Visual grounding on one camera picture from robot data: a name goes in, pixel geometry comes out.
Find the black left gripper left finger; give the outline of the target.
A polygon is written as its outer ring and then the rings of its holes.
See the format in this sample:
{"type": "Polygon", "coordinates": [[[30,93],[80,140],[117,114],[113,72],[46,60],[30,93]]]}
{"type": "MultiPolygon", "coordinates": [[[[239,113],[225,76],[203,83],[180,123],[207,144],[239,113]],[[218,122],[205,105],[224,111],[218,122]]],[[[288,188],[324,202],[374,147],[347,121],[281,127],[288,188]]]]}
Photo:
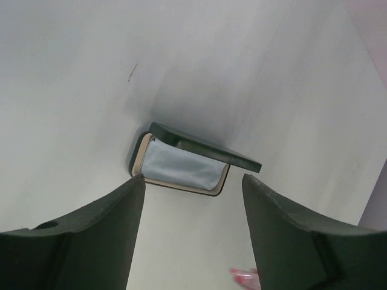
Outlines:
{"type": "Polygon", "coordinates": [[[145,200],[137,175],[57,219],[1,233],[1,289],[126,289],[145,200]]]}

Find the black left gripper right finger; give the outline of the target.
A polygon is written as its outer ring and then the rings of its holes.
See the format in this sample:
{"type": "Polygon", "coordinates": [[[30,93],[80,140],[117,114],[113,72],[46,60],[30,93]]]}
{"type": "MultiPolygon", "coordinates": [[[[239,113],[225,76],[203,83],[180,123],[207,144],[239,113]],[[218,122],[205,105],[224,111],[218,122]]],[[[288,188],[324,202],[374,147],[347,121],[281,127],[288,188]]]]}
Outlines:
{"type": "Polygon", "coordinates": [[[386,232],[319,214],[244,175],[262,289],[386,289],[386,232]]]}

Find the pink transparent sunglasses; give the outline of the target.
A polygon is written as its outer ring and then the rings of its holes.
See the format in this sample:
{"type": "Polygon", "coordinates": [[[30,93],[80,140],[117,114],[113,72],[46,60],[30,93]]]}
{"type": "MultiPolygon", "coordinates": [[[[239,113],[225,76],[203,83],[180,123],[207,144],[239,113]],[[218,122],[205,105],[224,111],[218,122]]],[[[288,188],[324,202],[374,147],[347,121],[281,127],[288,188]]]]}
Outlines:
{"type": "Polygon", "coordinates": [[[261,283],[259,281],[259,275],[256,269],[250,269],[248,271],[241,269],[231,269],[231,275],[233,280],[240,285],[240,287],[248,290],[261,290],[261,283]]]}

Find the light blue cleaning cloth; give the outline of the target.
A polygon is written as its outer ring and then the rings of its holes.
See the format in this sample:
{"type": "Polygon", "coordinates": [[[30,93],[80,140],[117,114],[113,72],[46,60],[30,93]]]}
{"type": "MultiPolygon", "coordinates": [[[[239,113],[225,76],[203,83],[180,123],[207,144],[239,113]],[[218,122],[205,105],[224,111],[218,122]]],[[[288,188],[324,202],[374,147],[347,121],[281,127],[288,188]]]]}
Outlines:
{"type": "Polygon", "coordinates": [[[141,166],[146,178],[196,189],[213,190],[226,164],[172,147],[154,139],[149,143],[141,166]]]}

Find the dark green glasses case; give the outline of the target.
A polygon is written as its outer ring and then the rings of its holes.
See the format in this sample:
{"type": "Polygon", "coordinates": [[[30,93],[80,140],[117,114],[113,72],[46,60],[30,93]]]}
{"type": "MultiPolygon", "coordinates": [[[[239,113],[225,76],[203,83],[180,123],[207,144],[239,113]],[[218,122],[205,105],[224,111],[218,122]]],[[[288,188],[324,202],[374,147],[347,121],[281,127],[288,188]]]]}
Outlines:
{"type": "Polygon", "coordinates": [[[196,136],[187,134],[161,123],[153,122],[150,124],[149,129],[141,133],[135,142],[128,163],[128,172],[131,176],[143,175],[145,182],[148,184],[166,187],[169,189],[177,189],[199,195],[218,196],[223,190],[231,166],[239,167],[241,169],[255,173],[259,173],[262,168],[261,163],[241,155],[240,153],[213,144],[209,141],[205,141],[196,136]],[[172,147],[176,147],[178,149],[182,149],[225,163],[226,166],[217,186],[213,190],[203,190],[185,185],[171,184],[168,182],[146,178],[141,172],[141,166],[149,143],[154,139],[158,139],[172,147]]]}

